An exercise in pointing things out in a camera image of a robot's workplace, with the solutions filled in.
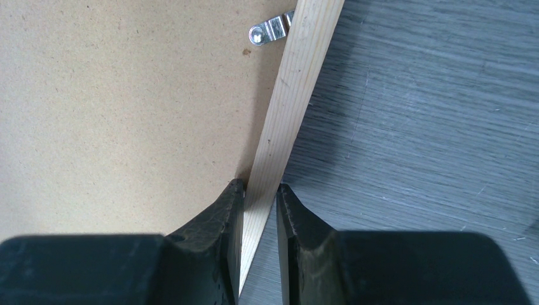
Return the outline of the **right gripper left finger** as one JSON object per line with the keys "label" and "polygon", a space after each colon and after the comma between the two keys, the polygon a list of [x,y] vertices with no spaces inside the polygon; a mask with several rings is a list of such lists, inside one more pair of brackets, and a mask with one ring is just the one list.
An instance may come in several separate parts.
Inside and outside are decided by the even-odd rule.
{"label": "right gripper left finger", "polygon": [[27,235],[1,244],[2,304],[237,304],[243,182],[160,234]]}

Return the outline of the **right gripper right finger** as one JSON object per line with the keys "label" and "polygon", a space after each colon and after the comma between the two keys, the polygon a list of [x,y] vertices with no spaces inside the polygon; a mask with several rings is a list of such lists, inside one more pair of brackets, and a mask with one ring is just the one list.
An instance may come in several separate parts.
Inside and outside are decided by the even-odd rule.
{"label": "right gripper right finger", "polygon": [[502,249],[455,231],[339,231],[276,193],[284,304],[529,304]]}

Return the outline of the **wooden picture frame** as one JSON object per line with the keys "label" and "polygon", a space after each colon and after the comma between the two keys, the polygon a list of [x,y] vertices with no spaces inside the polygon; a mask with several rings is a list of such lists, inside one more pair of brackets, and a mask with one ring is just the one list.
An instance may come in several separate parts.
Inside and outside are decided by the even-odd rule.
{"label": "wooden picture frame", "polygon": [[[166,236],[240,179],[240,295],[342,8],[2,1],[1,244]],[[250,42],[290,10],[285,38]]]}

